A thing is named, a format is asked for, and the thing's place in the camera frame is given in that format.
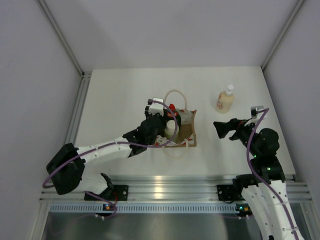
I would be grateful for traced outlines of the cream pump lotion bottle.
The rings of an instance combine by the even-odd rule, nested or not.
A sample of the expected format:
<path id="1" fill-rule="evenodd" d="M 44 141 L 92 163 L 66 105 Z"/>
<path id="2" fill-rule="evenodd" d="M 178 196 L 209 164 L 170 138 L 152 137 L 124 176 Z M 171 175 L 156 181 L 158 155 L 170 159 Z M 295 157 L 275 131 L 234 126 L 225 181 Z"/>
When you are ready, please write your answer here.
<path id="1" fill-rule="evenodd" d="M 226 90 L 222 91 L 219 94 L 218 100 L 215 105 L 217 112 L 221 114 L 227 113 L 230 110 L 234 99 L 234 86 L 232 84 L 229 84 Z"/>

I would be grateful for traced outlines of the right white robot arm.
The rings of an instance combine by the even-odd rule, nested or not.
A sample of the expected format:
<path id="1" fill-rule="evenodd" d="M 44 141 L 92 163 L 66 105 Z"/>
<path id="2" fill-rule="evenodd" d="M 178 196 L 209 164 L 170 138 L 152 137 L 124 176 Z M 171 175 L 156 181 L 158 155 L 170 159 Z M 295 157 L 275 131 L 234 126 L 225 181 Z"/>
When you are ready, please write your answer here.
<path id="1" fill-rule="evenodd" d="M 270 128 L 257 131 L 251 119 L 233 118 L 213 123 L 220 139 L 233 131 L 231 141 L 239 140 L 246 148 L 250 174 L 236 176 L 233 194 L 248 204 L 264 240 L 302 240 L 287 194 L 286 178 L 277 158 L 279 135 Z"/>

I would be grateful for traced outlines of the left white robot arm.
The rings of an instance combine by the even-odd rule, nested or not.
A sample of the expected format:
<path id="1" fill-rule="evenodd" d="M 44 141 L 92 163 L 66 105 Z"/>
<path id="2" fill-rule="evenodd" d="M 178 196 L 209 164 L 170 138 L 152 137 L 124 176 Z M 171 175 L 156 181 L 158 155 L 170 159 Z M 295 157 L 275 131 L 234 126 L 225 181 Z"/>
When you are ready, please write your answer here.
<path id="1" fill-rule="evenodd" d="M 46 166 L 56 193 L 66 195 L 81 191 L 85 192 L 87 201 L 93 200 L 94 196 L 109 199 L 114 185 L 106 173 L 94 171 L 93 167 L 143 153 L 155 144 L 164 126 L 163 116 L 147 114 L 140 126 L 115 140 L 86 147 L 76 147 L 73 143 L 63 145 Z"/>

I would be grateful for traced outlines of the brown canvas tote bag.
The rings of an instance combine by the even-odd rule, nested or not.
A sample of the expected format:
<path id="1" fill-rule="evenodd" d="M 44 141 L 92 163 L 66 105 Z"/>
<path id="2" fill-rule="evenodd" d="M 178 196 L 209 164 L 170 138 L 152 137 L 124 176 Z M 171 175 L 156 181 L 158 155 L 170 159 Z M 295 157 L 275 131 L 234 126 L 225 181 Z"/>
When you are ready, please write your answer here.
<path id="1" fill-rule="evenodd" d="M 171 139 L 168 140 L 164 136 L 164 131 L 165 131 L 165 128 L 167 125 L 167 123 L 165 121 L 165 110 L 170 110 L 169 109 L 170 104 L 168 104 L 166 107 L 163 108 L 163 110 L 164 110 L 164 114 L 163 114 L 164 130 L 162 133 L 160 133 L 160 135 L 158 135 L 156 137 L 154 145 L 161 146 L 163 153 L 168 158 L 170 158 L 172 160 L 179 160 L 187 154 L 189 148 L 197 146 L 197 134 L 195 131 L 195 126 L 194 126 L 195 116 L 196 116 L 197 111 L 188 109 L 187 97 L 185 96 L 185 94 L 182 91 L 180 91 L 178 89 L 171 89 L 166 93 L 166 95 L 164 96 L 164 99 L 163 99 L 164 104 L 167 103 L 167 98 L 168 98 L 169 94 L 171 94 L 173 92 L 179 93 L 183 97 L 183 100 L 184 100 L 184 107 L 182 109 L 175 107 L 181 116 L 181 125 L 179 126 L 177 141 L 173 142 Z M 173 120 L 175 121 L 175 125 L 177 127 L 178 123 L 177 123 L 175 116 L 173 116 Z M 174 157 L 174 156 L 169 155 L 169 153 L 165 150 L 165 148 L 184 148 L 184 152 L 182 153 L 182 155 Z"/>

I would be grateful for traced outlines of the green bottle white cap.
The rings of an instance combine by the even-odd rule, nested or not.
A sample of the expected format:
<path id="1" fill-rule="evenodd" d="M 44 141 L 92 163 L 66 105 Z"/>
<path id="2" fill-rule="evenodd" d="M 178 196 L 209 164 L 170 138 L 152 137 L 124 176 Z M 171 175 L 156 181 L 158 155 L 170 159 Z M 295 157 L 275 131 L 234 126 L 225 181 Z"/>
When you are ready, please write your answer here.
<path id="1" fill-rule="evenodd" d="M 178 139 L 179 130 L 180 128 L 179 126 L 176 126 L 176 122 L 174 120 L 169 120 L 164 129 L 164 137 L 168 140 L 176 142 Z"/>

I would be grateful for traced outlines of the dark bottle red cap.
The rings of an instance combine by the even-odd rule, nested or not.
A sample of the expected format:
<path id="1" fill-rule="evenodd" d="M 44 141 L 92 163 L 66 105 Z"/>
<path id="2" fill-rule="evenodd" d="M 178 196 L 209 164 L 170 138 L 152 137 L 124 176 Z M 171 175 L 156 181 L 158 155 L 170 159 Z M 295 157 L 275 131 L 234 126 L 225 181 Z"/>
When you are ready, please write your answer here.
<path id="1" fill-rule="evenodd" d="M 181 123 L 182 123 L 181 115 L 179 114 L 178 110 L 176 109 L 176 107 L 173 103 L 170 103 L 168 107 L 169 107 L 169 110 L 166 109 L 164 111 L 165 122 L 167 123 L 170 120 L 174 120 L 173 116 L 175 116 L 177 124 L 180 127 Z"/>

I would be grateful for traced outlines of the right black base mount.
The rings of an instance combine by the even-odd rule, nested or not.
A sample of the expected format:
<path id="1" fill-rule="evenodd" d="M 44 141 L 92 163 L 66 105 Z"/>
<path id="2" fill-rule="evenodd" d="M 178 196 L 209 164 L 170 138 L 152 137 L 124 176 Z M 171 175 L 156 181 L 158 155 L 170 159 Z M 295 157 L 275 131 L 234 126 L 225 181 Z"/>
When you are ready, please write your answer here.
<path id="1" fill-rule="evenodd" d="M 237 199 L 237 192 L 231 184 L 217 185 L 218 200 L 226 204 L 232 204 Z"/>

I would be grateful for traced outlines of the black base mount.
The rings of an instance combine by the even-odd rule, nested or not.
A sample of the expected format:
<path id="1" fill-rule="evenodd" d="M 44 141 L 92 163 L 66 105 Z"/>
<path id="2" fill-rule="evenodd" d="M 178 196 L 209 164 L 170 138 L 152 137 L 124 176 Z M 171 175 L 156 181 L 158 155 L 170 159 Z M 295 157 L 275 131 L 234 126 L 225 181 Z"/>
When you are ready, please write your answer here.
<path id="1" fill-rule="evenodd" d="M 231 184 L 217 185 L 218 200 L 226 204 L 232 204 L 237 199 L 237 192 Z"/>
<path id="2" fill-rule="evenodd" d="M 96 187 L 93 191 L 84 194 L 85 201 L 127 201 L 128 185 L 112 185 L 108 187 Z"/>

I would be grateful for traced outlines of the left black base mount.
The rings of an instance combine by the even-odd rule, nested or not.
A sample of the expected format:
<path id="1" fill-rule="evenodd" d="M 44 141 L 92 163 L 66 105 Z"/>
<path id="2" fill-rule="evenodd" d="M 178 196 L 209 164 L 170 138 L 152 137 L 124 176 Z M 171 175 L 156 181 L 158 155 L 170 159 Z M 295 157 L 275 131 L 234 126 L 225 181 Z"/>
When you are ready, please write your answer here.
<path id="1" fill-rule="evenodd" d="M 112 185 L 108 187 L 96 187 L 93 191 L 84 194 L 85 201 L 127 201 L 128 185 Z"/>

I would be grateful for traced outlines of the left aluminium frame post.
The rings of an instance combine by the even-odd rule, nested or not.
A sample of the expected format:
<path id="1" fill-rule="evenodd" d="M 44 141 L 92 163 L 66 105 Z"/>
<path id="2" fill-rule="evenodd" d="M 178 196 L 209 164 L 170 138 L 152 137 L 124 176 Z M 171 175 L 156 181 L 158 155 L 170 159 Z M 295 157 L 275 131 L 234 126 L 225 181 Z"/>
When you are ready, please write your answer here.
<path id="1" fill-rule="evenodd" d="M 48 4 L 45 0 L 35 0 L 35 2 L 39 5 L 41 11 L 43 12 L 45 18 L 51 25 L 53 31 L 55 32 L 59 42 L 61 43 L 63 49 L 65 50 L 67 56 L 69 57 L 70 61 L 72 62 L 73 66 L 75 67 L 77 73 L 80 76 L 83 76 L 84 72 L 76 59 L 75 54 L 72 51 L 72 48 L 70 47 L 67 39 L 65 38 L 65 35 L 63 34 L 61 28 L 59 27 L 54 15 L 52 14 L 52 11 L 50 10 Z"/>

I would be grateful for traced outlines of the aluminium frame post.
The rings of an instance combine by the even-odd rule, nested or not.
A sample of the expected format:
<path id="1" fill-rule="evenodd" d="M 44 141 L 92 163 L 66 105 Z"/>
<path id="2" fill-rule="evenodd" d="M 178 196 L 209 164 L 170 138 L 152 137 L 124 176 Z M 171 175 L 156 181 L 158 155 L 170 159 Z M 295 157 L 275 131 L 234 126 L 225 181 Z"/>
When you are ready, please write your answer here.
<path id="1" fill-rule="evenodd" d="M 271 45 L 266 57 L 264 58 L 260 68 L 262 72 L 266 70 L 270 62 L 272 61 L 273 57 L 278 51 L 278 48 L 281 46 L 282 42 L 284 41 L 286 35 L 288 34 L 290 28 L 294 24 L 296 18 L 300 14 L 301 10 L 303 9 L 304 5 L 306 4 L 307 0 L 297 0 L 293 9 L 290 11 L 288 17 L 286 18 L 284 24 L 280 28 L 278 35 L 276 36 L 274 42 Z"/>
<path id="2" fill-rule="evenodd" d="M 61 28 L 59 27 L 54 15 L 52 14 L 52 11 L 50 10 L 48 4 L 45 0 L 35 0 L 35 2 L 39 5 L 41 11 L 43 12 L 45 18 L 51 25 L 53 31 L 55 32 L 59 42 L 61 43 L 63 49 L 65 50 L 67 56 L 69 57 L 70 61 L 72 62 L 73 66 L 75 67 L 77 73 L 80 76 L 83 76 L 84 72 L 76 59 L 75 54 L 72 51 L 72 48 L 70 47 L 67 39 L 65 38 L 65 35 L 63 34 Z"/>

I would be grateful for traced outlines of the right aluminium frame post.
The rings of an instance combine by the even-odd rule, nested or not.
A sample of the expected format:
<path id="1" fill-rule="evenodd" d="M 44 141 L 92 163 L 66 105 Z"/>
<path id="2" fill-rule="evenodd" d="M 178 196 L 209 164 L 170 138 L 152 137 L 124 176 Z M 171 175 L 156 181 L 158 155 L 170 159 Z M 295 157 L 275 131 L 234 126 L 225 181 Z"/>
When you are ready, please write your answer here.
<path id="1" fill-rule="evenodd" d="M 307 0 L 297 0 L 293 9 L 290 11 L 288 17 L 286 18 L 284 24 L 280 28 L 278 35 L 276 36 L 274 42 L 271 45 L 266 57 L 264 58 L 260 68 L 262 72 L 266 70 L 270 62 L 272 61 L 273 57 L 278 51 L 278 48 L 281 46 L 282 42 L 284 41 L 286 35 L 288 34 L 290 28 L 294 24 L 296 18 L 300 14 L 301 10 L 303 9 L 304 5 L 306 4 Z"/>

